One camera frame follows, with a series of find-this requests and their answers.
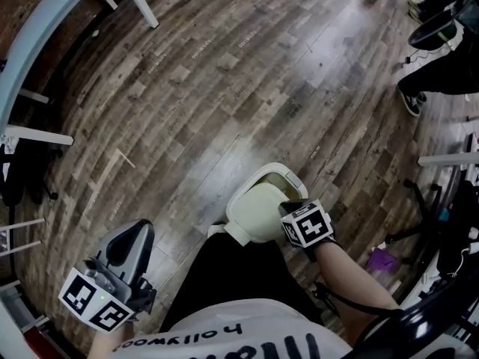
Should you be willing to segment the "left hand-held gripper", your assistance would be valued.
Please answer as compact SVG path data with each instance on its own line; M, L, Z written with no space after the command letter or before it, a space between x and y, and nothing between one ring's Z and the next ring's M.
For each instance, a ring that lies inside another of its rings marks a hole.
M81 322L106 334L135 320L139 313L150 313L156 289L142 275L154 236L153 225L145 219L109 231L100 241L96 258L85 261L85 270L70 271L59 300Z

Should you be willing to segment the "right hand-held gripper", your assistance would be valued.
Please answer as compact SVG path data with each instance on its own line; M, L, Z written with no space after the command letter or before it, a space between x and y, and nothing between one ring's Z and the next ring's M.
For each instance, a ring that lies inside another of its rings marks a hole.
M329 214L319 200L301 198L281 202L278 206L281 226L289 243L301 248L308 259L317 261L314 249L325 243L338 245Z

